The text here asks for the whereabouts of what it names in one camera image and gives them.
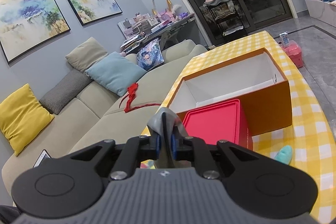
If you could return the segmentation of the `beige cushion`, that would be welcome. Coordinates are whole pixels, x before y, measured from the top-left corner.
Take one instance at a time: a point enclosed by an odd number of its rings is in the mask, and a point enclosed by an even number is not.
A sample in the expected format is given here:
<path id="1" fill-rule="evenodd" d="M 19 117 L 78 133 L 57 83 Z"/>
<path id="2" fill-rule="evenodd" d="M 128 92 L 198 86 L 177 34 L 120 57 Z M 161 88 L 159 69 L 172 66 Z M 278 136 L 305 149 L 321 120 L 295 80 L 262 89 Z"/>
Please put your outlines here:
<path id="1" fill-rule="evenodd" d="M 77 46 L 68 55 L 68 63 L 81 73 L 108 56 L 107 50 L 93 37 Z"/>

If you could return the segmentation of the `white tablet on sofa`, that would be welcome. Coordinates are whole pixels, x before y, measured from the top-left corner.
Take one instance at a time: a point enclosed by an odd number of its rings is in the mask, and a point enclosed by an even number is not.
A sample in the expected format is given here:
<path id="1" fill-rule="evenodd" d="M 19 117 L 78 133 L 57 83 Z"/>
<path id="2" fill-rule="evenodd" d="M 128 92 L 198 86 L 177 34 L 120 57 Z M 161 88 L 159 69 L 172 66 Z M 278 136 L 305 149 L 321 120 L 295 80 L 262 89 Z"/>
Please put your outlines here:
<path id="1" fill-rule="evenodd" d="M 35 164 L 33 165 L 34 168 L 40 166 L 42 164 L 42 162 L 44 162 L 47 159 L 51 159 L 52 157 L 50 156 L 50 154 L 44 149 L 41 154 L 39 155 L 39 157 L 37 158 Z"/>

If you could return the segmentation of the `red ribbon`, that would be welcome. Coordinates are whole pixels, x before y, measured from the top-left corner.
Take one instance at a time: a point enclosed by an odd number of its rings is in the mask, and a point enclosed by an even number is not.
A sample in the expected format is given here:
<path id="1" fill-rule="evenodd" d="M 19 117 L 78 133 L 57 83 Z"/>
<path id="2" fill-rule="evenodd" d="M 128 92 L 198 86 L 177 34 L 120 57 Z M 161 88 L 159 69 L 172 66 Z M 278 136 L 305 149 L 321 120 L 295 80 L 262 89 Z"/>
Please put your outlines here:
<path id="1" fill-rule="evenodd" d="M 122 97 L 119 103 L 119 107 L 121 107 L 121 104 L 124 102 L 124 100 L 127 100 L 125 108 L 123 110 L 125 113 L 129 113 L 131 111 L 138 110 L 144 107 L 159 106 L 158 103 L 146 103 L 139 106 L 132 106 L 131 104 L 136 98 L 137 90 L 138 90 L 138 83 L 133 83 L 127 88 L 127 93 Z"/>

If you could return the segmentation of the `yellow checkered tablecloth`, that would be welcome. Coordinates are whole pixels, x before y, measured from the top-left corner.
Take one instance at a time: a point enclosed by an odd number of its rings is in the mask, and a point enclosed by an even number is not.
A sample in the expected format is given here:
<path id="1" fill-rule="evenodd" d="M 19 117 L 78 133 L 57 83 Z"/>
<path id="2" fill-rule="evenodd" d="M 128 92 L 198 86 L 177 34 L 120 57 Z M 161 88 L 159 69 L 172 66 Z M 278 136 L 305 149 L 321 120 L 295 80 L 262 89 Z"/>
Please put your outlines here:
<path id="1" fill-rule="evenodd" d="M 280 148 L 290 145 L 293 149 L 291 166 L 308 173 L 318 186 L 318 198 L 311 215 L 319 223 L 330 223 L 335 219 L 334 135 L 310 86 L 268 32 L 262 31 L 234 40 L 192 58 L 161 105 L 168 105 L 183 76 L 259 48 L 269 51 L 289 80 L 293 123 L 284 129 L 255 136 L 253 150 L 264 156 L 274 157 Z"/>

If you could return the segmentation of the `red lidded plastic container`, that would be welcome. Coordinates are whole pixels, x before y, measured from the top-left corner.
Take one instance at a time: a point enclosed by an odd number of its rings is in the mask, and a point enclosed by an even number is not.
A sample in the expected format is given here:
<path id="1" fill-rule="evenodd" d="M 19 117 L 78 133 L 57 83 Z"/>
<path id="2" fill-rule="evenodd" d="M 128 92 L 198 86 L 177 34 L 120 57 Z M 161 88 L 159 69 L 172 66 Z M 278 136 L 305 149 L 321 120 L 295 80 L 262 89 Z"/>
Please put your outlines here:
<path id="1" fill-rule="evenodd" d="M 183 125 L 188 135 L 215 145 L 227 140 L 244 148 L 253 149 L 245 112 L 239 99 L 213 103 L 186 113 Z"/>

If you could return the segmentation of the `cluttered side desk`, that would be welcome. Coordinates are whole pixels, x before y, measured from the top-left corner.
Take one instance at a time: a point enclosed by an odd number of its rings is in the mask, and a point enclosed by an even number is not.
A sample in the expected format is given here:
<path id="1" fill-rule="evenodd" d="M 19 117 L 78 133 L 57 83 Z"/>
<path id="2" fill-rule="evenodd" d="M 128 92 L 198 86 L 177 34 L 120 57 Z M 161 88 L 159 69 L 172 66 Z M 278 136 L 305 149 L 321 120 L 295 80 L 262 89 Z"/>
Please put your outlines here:
<path id="1" fill-rule="evenodd" d="M 175 5 L 166 0 L 167 8 L 159 13 L 155 0 L 152 0 L 152 14 L 137 13 L 131 19 L 124 19 L 118 26 L 126 40 L 120 46 L 120 51 L 127 54 L 137 52 L 141 47 L 158 38 L 160 47 L 174 38 L 179 30 L 195 20 L 195 15 L 189 12 L 179 13 L 181 5 Z"/>

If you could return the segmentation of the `beige sofa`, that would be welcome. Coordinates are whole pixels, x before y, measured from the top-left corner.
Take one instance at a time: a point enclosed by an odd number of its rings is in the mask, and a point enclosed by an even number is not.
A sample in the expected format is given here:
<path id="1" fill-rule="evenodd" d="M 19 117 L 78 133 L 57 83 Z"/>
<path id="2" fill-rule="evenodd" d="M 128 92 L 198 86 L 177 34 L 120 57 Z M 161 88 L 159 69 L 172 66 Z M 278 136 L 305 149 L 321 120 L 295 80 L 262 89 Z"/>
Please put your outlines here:
<path id="1" fill-rule="evenodd" d="M 205 52 L 204 46 L 192 40 L 163 51 L 164 64 L 139 80 L 132 103 L 137 110 L 129 113 L 124 112 L 125 101 L 121 97 L 91 82 L 18 156 L 11 155 L 2 167 L 6 190 L 11 191 L 14 180 L 33 167 L 43 150 L 58 158 L 104 139 L 125 143 L 140 135 L 187 63 Z"/>

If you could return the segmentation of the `large landscape painting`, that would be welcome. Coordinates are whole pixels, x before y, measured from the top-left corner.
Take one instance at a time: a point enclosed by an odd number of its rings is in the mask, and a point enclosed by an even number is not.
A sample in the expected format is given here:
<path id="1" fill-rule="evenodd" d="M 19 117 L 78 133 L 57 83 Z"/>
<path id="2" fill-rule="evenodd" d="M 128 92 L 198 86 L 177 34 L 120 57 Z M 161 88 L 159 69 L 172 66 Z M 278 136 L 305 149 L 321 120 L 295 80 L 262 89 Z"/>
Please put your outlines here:
<path id="1" fill-rule="evenodd" d="M 1 0 L 1 49 L 8 63 L 70 30 L 55 0 Z"/>

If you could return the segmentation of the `light blue cushion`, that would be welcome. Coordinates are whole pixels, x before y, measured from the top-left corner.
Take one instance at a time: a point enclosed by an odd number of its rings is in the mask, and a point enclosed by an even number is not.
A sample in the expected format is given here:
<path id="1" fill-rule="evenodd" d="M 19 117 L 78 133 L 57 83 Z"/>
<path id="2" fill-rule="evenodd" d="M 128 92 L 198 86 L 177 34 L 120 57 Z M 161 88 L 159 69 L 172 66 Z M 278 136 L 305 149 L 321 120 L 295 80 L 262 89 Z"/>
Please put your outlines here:
<path id="1" fill-rule="evenodd" d="M 146 70 L 119 53 L 110 53 L 84 72 L 98 84 L 122 97 L 127 88 L 146 74 Z"/>

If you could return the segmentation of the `orange cardboard box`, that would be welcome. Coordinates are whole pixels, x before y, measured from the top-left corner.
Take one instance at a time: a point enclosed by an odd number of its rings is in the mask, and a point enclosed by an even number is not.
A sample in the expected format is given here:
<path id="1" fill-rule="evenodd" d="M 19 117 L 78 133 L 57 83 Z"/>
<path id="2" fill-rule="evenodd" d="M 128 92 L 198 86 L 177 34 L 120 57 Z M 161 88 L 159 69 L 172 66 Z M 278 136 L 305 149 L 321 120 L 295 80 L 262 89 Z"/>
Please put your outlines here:
<path id="1" fill-rule="evenodd" d="M 185 115 L 197 107 L 235 98 L 241 102 L 253 136 L 292 124 L 289 81 L 266 48 L 183 76 L 167 107 Z"/>

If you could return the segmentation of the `blue floral cushion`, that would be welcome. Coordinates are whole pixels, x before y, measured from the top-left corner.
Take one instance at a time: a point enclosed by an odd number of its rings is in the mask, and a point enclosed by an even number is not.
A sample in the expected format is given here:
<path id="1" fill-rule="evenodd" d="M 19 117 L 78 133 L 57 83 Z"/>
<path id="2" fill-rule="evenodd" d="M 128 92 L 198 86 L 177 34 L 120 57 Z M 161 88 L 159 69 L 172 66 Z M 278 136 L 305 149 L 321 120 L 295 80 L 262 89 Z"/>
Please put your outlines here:
<path id="1" fill-rule="evenodd" d="M 146 71 L 162 65 L 164 62 L 159 46 L 159 38 L 152 40 L 137 53 L 137 65 Z"/>

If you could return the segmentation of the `teal soft toy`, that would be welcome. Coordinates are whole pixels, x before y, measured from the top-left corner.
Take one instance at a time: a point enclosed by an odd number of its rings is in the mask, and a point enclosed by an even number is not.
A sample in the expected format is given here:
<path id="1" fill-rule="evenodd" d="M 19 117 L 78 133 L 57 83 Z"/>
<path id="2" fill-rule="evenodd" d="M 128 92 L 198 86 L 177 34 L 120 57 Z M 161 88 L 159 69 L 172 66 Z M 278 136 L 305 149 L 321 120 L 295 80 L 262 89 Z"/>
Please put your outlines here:
<path id="1" fill-rule="evenodd" d="M 293 157 L 293 150 L 290 145 L 286 145 L 278 151 L 274 159 L 283 164 L 289 165 Z"/>

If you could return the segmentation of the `black shelf cart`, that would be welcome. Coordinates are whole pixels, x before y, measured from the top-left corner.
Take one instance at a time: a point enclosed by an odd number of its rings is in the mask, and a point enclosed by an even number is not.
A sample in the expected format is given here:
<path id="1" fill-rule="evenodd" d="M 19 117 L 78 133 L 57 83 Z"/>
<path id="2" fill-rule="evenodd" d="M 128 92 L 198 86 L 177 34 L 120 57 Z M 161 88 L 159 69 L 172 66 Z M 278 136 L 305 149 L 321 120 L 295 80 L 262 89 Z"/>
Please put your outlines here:
<path id="1" fill-rule="evenodd" d="M 210 13 L 213 22 L 223 38 L 233 35 L 246 35 L 242 12 L 236 6 L 236 0 L 205 0 L 202 7 Z"/>

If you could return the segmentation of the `pink storage basket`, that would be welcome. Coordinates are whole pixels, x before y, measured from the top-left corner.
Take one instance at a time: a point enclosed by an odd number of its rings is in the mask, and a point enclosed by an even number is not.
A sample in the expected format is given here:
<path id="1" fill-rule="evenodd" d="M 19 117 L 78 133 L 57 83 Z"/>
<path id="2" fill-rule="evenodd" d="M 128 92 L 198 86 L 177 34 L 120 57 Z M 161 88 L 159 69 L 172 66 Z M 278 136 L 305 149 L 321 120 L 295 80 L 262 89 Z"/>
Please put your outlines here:
<path id="1" fill-rule="evenodd" d="M 301 47 L 289 38 L 287 32 L 279 34 L 280 41 L 278 42 L 280 47 L 289 56 L 291 61 L 296 65 L 296 67 L 303 67 L 302 50 Z"/>

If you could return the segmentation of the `grey soft cloth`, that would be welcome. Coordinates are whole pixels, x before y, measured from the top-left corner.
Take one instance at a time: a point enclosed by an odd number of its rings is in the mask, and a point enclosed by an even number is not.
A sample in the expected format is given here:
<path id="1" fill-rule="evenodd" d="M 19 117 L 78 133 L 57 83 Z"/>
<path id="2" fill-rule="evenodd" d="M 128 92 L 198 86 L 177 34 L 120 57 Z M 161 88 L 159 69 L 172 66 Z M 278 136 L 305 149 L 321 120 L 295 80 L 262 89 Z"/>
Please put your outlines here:
<path id="1" fill-rule="evenodd" d="M 186 168 L 190 164 L 185 161 L 177 161 L 177 144 L 179 139 L 188 136 L 188 133 L 175 112 L 167 107 L 162 107 L 148 121 L 147 128 L 151 136 L 159 137 L 157 148 L 157 160 L 154 161 L 156 168 Z"/>

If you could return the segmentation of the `yellow cushion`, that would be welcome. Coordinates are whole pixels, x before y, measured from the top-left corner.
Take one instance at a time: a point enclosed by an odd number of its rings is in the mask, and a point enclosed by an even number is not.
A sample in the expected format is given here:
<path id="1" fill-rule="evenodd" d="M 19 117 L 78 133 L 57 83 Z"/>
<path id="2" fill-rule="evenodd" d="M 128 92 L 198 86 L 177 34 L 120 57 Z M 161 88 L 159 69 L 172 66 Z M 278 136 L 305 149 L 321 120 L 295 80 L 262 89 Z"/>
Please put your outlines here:
<path id="1" fill-rule="evenodd" d="M 1 133 L 18 156 L 47 127 L 54 115 L 45 109 L 29 84 L 1 102 Z"/>

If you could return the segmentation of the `dark grey cushion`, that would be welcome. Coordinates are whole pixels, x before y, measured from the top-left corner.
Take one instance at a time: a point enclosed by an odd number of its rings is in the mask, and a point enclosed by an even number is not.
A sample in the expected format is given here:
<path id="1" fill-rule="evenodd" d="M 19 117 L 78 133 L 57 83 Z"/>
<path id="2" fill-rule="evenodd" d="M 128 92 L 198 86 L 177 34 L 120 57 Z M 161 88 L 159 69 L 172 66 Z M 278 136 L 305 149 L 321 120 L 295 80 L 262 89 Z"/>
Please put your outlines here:
<path id="1" fill-rule="evenodd" d="M 51 114 L 58 115 L 92 79 L 76 69 L 72 69 L 54 88 L 48 91 L 39 102 Z"/>

